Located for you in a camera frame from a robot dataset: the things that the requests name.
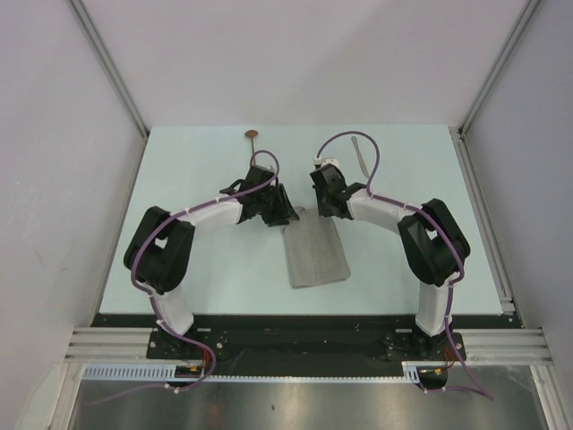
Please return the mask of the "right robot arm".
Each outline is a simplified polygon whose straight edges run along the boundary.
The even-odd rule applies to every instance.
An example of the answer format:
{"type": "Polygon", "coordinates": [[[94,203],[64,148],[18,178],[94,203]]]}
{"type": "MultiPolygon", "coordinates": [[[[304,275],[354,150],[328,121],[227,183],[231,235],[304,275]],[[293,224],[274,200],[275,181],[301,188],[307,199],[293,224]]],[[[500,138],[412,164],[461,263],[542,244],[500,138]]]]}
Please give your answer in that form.
{"type": "Polygon", "coordinates": [[[413,337],[415,353],[434,359],[445,349],[442,333],[451,323],[453,287],[465,277],[471,247],[445,202],[420,207],[380,196],[366,185],[348,185],[331,160],[316,159],[311,173],[319,214],[358,220],[400,237],[411,272],[420,281],[413,337]]]}

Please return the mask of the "aluminium frame post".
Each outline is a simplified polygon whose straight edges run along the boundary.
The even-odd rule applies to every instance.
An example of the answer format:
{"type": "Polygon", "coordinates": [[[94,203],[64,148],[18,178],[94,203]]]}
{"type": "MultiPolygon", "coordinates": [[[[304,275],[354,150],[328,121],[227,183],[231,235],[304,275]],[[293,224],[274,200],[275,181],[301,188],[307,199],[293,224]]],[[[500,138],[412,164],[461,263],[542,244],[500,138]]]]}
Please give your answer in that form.
{"type": "Polygon", "coordinates": [[[529,25],[533,21],[542,4],[542,0],[525,1],[524,6],[520,10],[515,22],[510,28],[508,36],[502,43],[501,48],[492,63],[492,66],[490,67],[488,73],[485,75],[483,83],[476,93],[469,109],[464,115],[462,122],[458,126],[458,134],[462,139],[466,138],[476,118],[485,106],[488,98],[491,96],[494,87],[509,65],[509,61],[517,52],[517,48],[522,38],[525,36],[529,25]]]}
{"type": "Polygon", "coordinates": [[[129,116],[140,137],[146,142],[150,136],[150,129],[145,124],[143,115],[141,114],[128,85],[126,84],[120,69],[116,65],[97,24],[91,17],[87,5],[82,0],[66,0],[65,3],[70,9],[73,18],[76,20],[81,32],[90,46],[90,49],[96,57],[125,112],[129,116]]]}

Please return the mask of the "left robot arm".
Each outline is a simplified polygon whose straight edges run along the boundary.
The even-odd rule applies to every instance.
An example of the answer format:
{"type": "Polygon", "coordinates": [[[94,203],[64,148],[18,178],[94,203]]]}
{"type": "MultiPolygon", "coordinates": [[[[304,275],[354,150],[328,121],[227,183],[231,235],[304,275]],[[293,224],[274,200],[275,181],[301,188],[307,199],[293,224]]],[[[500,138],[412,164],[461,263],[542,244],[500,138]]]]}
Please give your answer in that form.
{"type": "Polygon", "coordinates": [[[158,325],[170,331],[166,345],[177,357],[189,357],[198,347],[182,288],[193,240],[257,216],[269,228],[299,219],[278,175],[257,165],[208,202],[179,212],[152,206],[144,213],[125,251],[124,267],[133,285],[148,295],[158,325]]]}

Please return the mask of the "silver knife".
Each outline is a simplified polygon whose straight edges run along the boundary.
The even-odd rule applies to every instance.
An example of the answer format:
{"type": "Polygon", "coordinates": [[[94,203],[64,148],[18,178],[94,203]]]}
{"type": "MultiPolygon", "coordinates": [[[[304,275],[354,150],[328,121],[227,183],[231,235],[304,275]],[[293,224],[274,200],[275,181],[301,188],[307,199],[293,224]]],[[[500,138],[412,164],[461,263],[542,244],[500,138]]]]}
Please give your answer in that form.
{"type": "Polygon", "coordinates": [[[362,154],[360,146],[359,146],[358,139],[355,135],[351,136],[351,143],[353,144],[353,147],[355,149],[355,154],[356,154],[356,157],[358,160],[359,167],[360,167],[364,177],[366,179],[368,179],[370,177],[370,171],[369,171],[369,169],[365,163],[365,160],[363,158],[363,154],[362,154]]]}

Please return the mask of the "right aluminium frame post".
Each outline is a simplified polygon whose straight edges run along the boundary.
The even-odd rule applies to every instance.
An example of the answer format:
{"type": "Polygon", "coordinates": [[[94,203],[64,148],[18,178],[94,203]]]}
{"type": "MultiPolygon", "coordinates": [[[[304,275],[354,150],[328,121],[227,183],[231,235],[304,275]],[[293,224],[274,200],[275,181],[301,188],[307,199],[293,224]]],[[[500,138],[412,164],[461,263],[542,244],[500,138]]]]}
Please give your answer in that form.
{"type": "Polygon", "coordinates": [[[501,48],[492,63],[492,66],[490,67],[488,73],[485,75],[483,83],[476,93],[469,109],[464,115],[462,122],[458,126],[458,134],[462,139],[466,138],[476,118],[485,106],[488,98],[491,96],[494,87],[509,65],[509,61],[517,52],[517,48],[522,38],[525,36],[529,25],[533,21],[542,4],[542,0],[525,1],[524,6],[520,10],[515,22],[510,28],[508,36],[502,43],[501,48]]]}

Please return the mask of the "grey cloth napkin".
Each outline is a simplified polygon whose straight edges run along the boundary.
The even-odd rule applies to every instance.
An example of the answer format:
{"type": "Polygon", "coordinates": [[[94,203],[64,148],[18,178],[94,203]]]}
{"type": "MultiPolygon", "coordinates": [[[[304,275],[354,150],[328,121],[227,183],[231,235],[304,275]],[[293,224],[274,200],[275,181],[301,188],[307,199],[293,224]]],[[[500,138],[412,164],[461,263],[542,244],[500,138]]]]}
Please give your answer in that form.
{"type": "Polygon", "coordinates": [[[291,288],[313,288],[350,278],[336,224],[317,209],[295,207],[298,219],[282,229],[291,288]]]}

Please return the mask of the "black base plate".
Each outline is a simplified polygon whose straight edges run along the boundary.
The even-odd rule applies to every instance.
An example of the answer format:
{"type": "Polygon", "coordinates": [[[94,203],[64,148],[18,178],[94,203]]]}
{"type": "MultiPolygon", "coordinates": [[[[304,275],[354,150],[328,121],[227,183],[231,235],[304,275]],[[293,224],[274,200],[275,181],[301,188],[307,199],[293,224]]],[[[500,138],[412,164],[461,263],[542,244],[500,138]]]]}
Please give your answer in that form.
{"type": "Polygon", "coordinates": [[[149,314],[97,314],[94,328],[151,328],[146,358],[175,360],[199,372],[202,365],[271,367],[313,374],[342,365],[373,368],[377,363],[453,363],[466,356],[463,329],[520,329],[512,315],[457,315],[452,334],[427,340],[406,315],[207,315],[179,340],[149,314]]]}

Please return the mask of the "aluminium cross rail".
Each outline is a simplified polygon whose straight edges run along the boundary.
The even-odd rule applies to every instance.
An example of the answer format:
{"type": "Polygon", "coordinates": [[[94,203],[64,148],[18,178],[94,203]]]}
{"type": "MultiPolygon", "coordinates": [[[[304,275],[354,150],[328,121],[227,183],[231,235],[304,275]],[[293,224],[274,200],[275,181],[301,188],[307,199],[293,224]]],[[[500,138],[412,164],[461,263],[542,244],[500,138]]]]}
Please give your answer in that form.
{"type": "MultiPolygon", "coordinates": [[[[147,364],[151,328],[76,328],[66,363],[147,364]]],[[[466,362],[471,366],[550,366],[553,364],[540,329],[463,329],[466,362]]]]}

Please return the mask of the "brown wooden spoon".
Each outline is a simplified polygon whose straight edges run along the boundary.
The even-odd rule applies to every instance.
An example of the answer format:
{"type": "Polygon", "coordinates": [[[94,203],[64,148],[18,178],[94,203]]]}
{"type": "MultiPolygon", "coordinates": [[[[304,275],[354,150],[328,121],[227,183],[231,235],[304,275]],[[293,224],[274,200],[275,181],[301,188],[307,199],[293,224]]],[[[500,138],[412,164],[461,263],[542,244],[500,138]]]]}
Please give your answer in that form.
{"type": "Polygon", "coordinates": [[[256,148],[255,148],[255,142],[254,141],[258,135],[259,135],[259,132],[257,130],[254,130],[254,129],[247,130],[244,133],[244,136],[250,142],[250,148],[251,148],[250,165],[251,166],[256,164],[256,148]]]}

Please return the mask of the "left aluminium frame post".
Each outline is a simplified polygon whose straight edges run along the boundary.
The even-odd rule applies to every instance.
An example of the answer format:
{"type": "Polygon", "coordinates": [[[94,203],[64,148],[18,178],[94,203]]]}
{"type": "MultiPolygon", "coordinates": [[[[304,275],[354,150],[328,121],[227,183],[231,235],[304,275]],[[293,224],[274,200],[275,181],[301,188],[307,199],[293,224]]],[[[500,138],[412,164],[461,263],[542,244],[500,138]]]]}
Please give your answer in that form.
{"type": "Polygon", "coordinates": [[[82,0],[66,0],[65,3],[70,9],[73,18],[76,20],[81,32],[90,46],[90,49],[96,57],[125,112],[129,116],[140,137],[146,142],[150,136],[150,129],[145,124],[143,115],[141,114],[128,85],[126,84],[120,69],[116,65],[97,24],[91,17],[87,5],[82,0]]]}

